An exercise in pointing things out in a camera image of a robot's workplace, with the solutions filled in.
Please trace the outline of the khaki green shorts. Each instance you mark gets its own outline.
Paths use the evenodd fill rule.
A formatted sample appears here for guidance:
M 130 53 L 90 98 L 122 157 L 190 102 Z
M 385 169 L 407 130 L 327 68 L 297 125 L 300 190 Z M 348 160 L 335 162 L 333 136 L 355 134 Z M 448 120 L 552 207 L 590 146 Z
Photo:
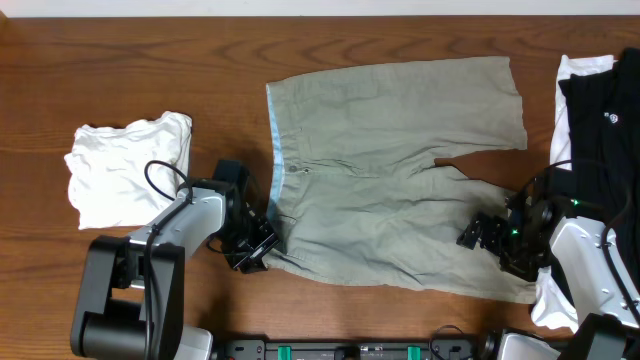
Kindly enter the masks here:
M 334 285 L 389 285 L 531 303 L 535 285 L 456 242 L 507 191 L 450 165 L 523 150 L 522 99 L 503 56 L 320 71 L 266 87 L 274 167 L 265 264 Z

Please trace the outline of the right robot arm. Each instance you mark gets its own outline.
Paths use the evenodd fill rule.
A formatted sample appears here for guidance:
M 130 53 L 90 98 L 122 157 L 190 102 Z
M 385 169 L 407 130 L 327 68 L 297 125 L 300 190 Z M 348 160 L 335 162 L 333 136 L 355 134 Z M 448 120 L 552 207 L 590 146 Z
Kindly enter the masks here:
M 639 292 L 617 248 L 613 217 L 577 192 L 575 169 L 557 162 L 506 198 L 505 218 L 476 213 L 458 245 L 497 256 L 502 271 L 534 281 L 539 269 L 555 266 L 577 311 L 574 337 L 555 349 L 533 334 L 490 333 L 481 359 L 636 359 L 639 356 Z

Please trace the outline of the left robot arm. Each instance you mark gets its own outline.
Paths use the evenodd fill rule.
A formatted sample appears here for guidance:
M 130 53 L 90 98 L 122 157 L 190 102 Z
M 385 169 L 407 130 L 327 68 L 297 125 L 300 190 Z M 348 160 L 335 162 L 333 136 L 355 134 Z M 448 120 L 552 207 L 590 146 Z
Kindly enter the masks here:
M 169 207 L 125 237 L 91 244 L 70 334 L 72 352 L 92 359 L 213 359 L 214 338 L 184 323 L 186 261 L 220 243 L 234 271 L 265 270 L 279 242 L 266 215 L 245 199 L 254 178 L 221 160 L 210 178 L 183 182 Z

